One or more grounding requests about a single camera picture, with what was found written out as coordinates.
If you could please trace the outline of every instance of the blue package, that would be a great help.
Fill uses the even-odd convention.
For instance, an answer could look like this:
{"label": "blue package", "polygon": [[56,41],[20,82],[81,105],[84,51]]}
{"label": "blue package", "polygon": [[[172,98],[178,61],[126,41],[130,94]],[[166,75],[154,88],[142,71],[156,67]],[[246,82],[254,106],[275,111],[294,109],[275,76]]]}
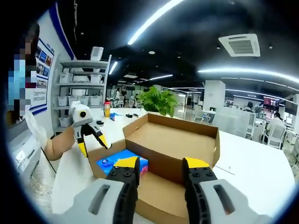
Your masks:
{"label": "blue package", "polygon": [[[138,155],[136,155],[135,153],[132,153],[131,151],[129,151],[127,149],[124,149],[119,153],[116,153],[107,158],[97,161],[97,165],[99,165],[101,167],[101,169],[105,172],[105,174],[108,175],[110,170],[112,169],[113,165],[118,160],[130,158],[133,156],[138,156]],[[138,156],[138,157],[140,158],[140,165],[139,165],[140,175],[143,175],[148,170],[149,161],[141,156]]]}

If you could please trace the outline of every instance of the bottle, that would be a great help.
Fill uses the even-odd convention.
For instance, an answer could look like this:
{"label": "bottle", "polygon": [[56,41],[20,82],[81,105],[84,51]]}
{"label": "bottle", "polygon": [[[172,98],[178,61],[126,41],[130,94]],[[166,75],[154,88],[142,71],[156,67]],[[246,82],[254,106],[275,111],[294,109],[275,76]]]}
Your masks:
{"label": "bottle", "polygon": [[106,118],[110,117],[110,101],[105,100],[104,102],[104,115]]}

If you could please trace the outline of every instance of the potted plant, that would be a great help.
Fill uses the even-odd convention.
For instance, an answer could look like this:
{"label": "potted plant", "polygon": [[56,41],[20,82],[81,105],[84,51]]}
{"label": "potted plant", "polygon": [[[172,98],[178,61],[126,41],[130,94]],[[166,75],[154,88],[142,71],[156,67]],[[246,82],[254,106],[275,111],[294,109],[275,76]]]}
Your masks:
{"label": "potted plant", "polygon": [[156,87],[150,87],[148,92],[142,92],[137,96],[138,101],[146,111],[159,112],[173,117],[174,107],[178,105],[171,91],[159,91]]}

